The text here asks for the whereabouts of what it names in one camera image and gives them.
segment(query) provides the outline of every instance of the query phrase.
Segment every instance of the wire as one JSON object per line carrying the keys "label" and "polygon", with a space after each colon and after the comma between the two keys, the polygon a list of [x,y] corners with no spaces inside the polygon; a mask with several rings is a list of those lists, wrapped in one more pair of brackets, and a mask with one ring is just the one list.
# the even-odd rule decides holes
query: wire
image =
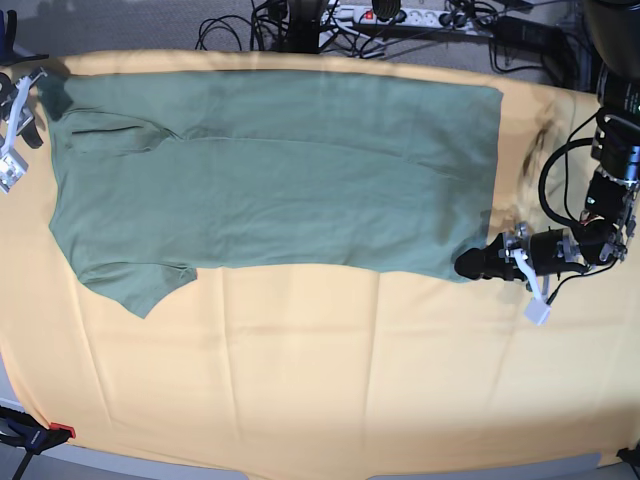
{"label": "wire", "polygon": [[[573,0],[546,0],[544,2],[540,2],[540,3],[535,4],[534,7],[542,7],[542,6],[545,6],[545,5],[554,5],[554,4],[557,4],[557,3],[568,3],[568,2],[572,2],[572,1]],[[517,11],[521,11],[521,10],[528,10],[530,8],[531,8],[531,5],[518,6],[518,7],[507,7],[507,8],[505,8],[504,10],[502,10],[500,12],[488,13],[486,15],[482,15],[480,17],[476,17],[474,19],[474,21],[480,23],[480,22],[482,22],[484,20],[488,20],[488,19],[491,19],[491,18],[496,18],[496,17],[498,17],[500,15],[504,15],[504,14],[509,13],[509,12],[517,12]],[[446,30],[453,30],[453,28],[454,27],[452,25],[449,25],[449,26],[442,27],[442,28],[436,28],[436,29],[430,30],[428,32],[416,33],[414,35],[411,35],[411,36],[408,36],[408,37],[405,37],[405,38],[402,38],[402,39],[399,39],[399,40],[388,42],[387,43],[387,47],[391,47],[393,45],[398,45],[398,44],[400,44],[402,42],[406,42],[408,40],[419,39],[419,38],[422,38],[424,36],[432,35],[434,33],[444,32]],[[400,57],[402,55],[406,55],[407,53],[412,53],[412,52],[415,52],[415,51],[418,51],[418,50],[422,50],[424,48],[427,48],[430,45],[430,43],[432,43],[432,42],[429,42],[429,44],[426,44],[426,45],[420,45],[420,46],[417,46],[417,47],[414,47],[414,48],[411,48],[411,49],[407,49],[404,52],[399,52],[399,53],[396,53],[394,55],[387,56],[386,60],[391,60],[392,58]]]}
{"label": "wire", "polygon": [[542,171],[540,172],[540,181],[538,183],[538,200],[540,201],[540,206],[542,207],[542,210],[547,215],[547,217],[549,217],[554,222],[559,223],[560,225],[564,225],[570,228],[581,226],[579,222],[570,218],[563,217],[562,215],[554,212],[553,209],[549,206],[546,193],[547,177],[549,176],[549,171],[565,152],[569,152],[579,147],[590,146],[592,143],[593,140],[591,138],[581,138],[579,140],[572,140],[570,142],[567,141],[567,143],[565,143],[562,147],[551,154],[549,159],[542,167]]}
{"label": "wire", "polygon": [[[386,25],[385,30],[387,30],[387,29],[391,28],[391,27],[392,27],[393,25],[395,25],[396,23],[398,23],[398,18],[397,18],[397,17],[392,18],[392,19],[391,19],[391,21]],[[377,27],[377,26],[378,26],[378,17],[376,17],[376,27]],[[365,57],[364,57],[364,50],[365,50],[365,48],[367,48],[367,45],[369,45],[369,44],[370,44],[371,42],[373,42],[373,41],[376,41],[376,43],[379,43],[379,42],[376,40],[376,37],[377,37],[380,33],[381,33],[381,32],[376,32],[376,33],[374,33],[371,37],[369,37],[369,39],[368,39],[366,42],[364,42],[364,44],[362,45],[362,47],[360,47],[360,52],[358,53],[358,56],[359,56],[360,58],[365,58]]]}
{"label": "wire", "polygon": [[591,55],[591,49],[589,47],[587,47],[582,40],[580,40],[580,37],[578,37],[575,33],[571,33],[571,32],[565,32],[563,30],[563,32],[567,37],[571,38],[574,42],[576,42],[578,44],[578,46],[580,48],[582,48],[585,52],[587,52],[589,55]]}
{"label": "wire", "polygon": [[282,44],[284,43],[284,36],[282,35],[282,22],[278,22],[278,51],[282,51]]}
{"label": "wire", "polygon": [[[263,52],[265,50],[263,29],[267,30],[269,34],[275,38],[275,35],[273,35],[273,33],[270,30],[268,30],[264,25],[262,25],[263,23],[274,25],[279,29],[282,29],[282,25],[284,24],[283,23],[284,19],[282,17],[279,18],[278,22],[275,22],[268,15],[258,15],[258,12],[260,10],[268,9],[269,7],[275,6],[279,3],[283,3],[284,1],[285,0],[266,0],[264,3],[256,7],[254,0],[251,0],[251,6],[253,8],[253,11],[251,12],[251,22],[250,22],[251,37],[249,40],[251,50],[255,49],[256,43],[258,45],[259,51]],[[288,29],[287,29],[287,32],[284,33],[284,37],[282,39],[283,41],[286,39],[287,34],[288,34]]]}
{"label": "wire", "polygon": [[239,15],[224,15],[219,18],[208,18],[200,24],[200,28],[198,29],[198,41],[196,42],[196,46],[194,47],[194,49],[207,50],[207,47],[204,45],[204,41],[207,38],[207,35],[212,31],[217,30],[218,28],[221,28],[223,30],[227,30],[234,36],[234,38],[238,42],[238,48],[240,49],[240,51],[242,51],[242,42],[240,41],[240,37],[238,33],[235,31],[233,27],[231,27],[231,25],[229,25],[229,23],[226,22],[227,19],[232,19],[232,18],[242,20],[247,25],[250,25],[247,19],[242,18]]}
{"label": "wire", "polygon": [[[360,17],[357,23],[362,21],[365,15],[366,15],[366,12],[362,14],[362,16]],[[328,22],[325,22],[323,27],[325,29],[324,31],[332,32],[332,36],[320,47],[321,53],[342,52],[344,54],[347,54],[347,56],[349,57],[355,57],[359,50],[358,40],[360,40],[361,38],[365,39],[367,42],[373,41],[377,44],[375,47],[371,48],[368,53],[381,52],[386,45],[386,42],[375,39],[375,38],[371,38],[369,35],[365,35],[363,32],[347,26],[344,22],[336,18],[333,19],[332,25],[329,25]],[[343,45],[336,43],[336,40],[339,39],[340,37],[344,38],[349,43],[351,48],[347,48]],[[334,43],[337,45],[338,48],[327,50],[327,48],[329,48]]]}
{"label": "wire", "polygon": [[523,65],[521,67],[504,68],[498,65],[498,44],[494,40],[489,40],[489,62],[491,69],[496,73],[514,73],[523,70],[538,70],[545,72],[545,68],[541,65]]}
{"label": "wire", "polygon": [[[576,133],[578,133],[589,123],[591,123],[593,119],[596,118],[596,115],[598,115],[598,112],[591,115],[578,128],[571,132],[571,134],[567,138],[567,143],[570,143],[573,140],[573,137],[575,137]],[[571,215],[571,212],[569,211],[569,150],[566,149],[564,151],[564,211],[567,212],[567,215],[571,220],[573,220],[574,222],[578,221],[573,215]]]}
{"label": "wire", "polygon": [[553,293],[549,297],[549,300],[547,300],[547,305],[551,305],[553,303],[553,301],[558,296],[558,293],[560,292],[560,289],[562,288],[562,286],[565,283],[567,283],[569,280],[573,280],[574,278],[593,277],[595,275],[600,275],[601,273],[608,272],[609,270],[611,270],[613,267],[615,267],[616,263],[618,263],[618,259],[617,258],[609,266],[607,266],[605,268],[601,268],[600,270],[597,270],[595,272],[585,273],[585,274],[582,274],[582,275],[571,275],[570,277],[565,278],[563,281],[560,282],[560,284],[553,291]]}
{"label": "wire", "polygon": [[331,25],[331,20],[333,19],[333,14],[336,13],[336,8],[338,7],[338,0],[335,0],[335,3],[333,4],[333,7],[331,8],[331,10],[329,11],[329,16],[327,17],[327,21],[324,22],[324,26],[326,27],[327,25]]}

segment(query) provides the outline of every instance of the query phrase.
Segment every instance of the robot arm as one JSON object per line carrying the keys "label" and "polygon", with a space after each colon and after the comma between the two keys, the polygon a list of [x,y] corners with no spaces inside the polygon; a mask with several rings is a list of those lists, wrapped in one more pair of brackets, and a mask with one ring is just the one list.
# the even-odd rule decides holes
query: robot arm
{"label": "robot arm", "polygon": [[[527,281],[534,300],[525,314],[544,323],[555,294],[548,297],[536,276],[574,272],[593,275],[624,261],[634,235],[640,191],[640,2],[585,0],[586,19],[594,44],[606,66],[600,76],[601,108],[593,138],[567,143],[547,160],[538,186],[545,214],[564,228],[529,234],[524,224],[502,233],[484,249],[472,249],[455,263],[458,274],[472,280],[502,278]],[[566,152],[591,147],[600,165],[587,191],[579,219],[567,218],[549,206],[546,180]]]}

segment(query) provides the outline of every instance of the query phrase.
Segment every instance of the floor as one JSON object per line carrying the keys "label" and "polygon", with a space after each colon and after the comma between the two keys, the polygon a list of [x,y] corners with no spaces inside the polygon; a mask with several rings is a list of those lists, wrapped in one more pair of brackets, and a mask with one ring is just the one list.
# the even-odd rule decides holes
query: floor
{"label": "floor", "polygon": [[[444,0],[403,0],[405,7],[442,8]],[[543,3],[543,0],[532,0]],[[370,0],[344,3],[367,4]],[[17,43],[32,52],[52,56],[76,55],[98,50],[193,49],[200,22],[205,18],[237,14],[248,17],[250,0],[3,0],[3,9],[18,12]],[[573,3],[535,8],[529,15],[516,16],[557,24]],[[238,22],[238,33],[248,43],[248,28]],[[233,37],[222,30],[207,39],[209,49],[237,50]],[[485,42],[448,43],[407,41],[389,49],[389,54],[406,52],[390,61],[491,73]],[[516,59],[512,66],[524,64]],[[513,78],[549,83],[539,71],[521,71]]]}

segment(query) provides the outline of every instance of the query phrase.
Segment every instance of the yellow tablecloth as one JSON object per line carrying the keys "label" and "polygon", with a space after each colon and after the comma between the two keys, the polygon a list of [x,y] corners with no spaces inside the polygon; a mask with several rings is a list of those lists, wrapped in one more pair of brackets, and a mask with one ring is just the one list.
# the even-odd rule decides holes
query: yellow tablecloth
{"label": "yellow tablecloth", "polygon": [[[541,165],[597,106],[503,78],[328,57],[106,52],[49,65],[77,75],[304,69],[498,88],[490,240],[516,220],[546,228]],[[363,480],[591,452],[607,462],[638,439],[633,248],[613,271],[567,284],[544,327],[523,318],[521,285],[323,265],[200,270],[140,320],[83,287],[49,232],[48,140],[35,151],[20,141],[19,151],[29,171],[0,198],[0,351],[27,410],[74,426],[77,445],[254,478]],[[575,157],[578,210],[595,162]]]}

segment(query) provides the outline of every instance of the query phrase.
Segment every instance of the t-shirt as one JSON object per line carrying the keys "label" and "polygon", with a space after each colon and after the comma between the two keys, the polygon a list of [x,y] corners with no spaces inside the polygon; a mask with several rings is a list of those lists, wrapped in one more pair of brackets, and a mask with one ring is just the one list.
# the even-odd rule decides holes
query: t-shirt
{"label": "t-shirt", "polygon": [[78,280],[145,317],[196,268],[322,263],[459,281],[483,245],[502,94],[302,71],[49,76]]}

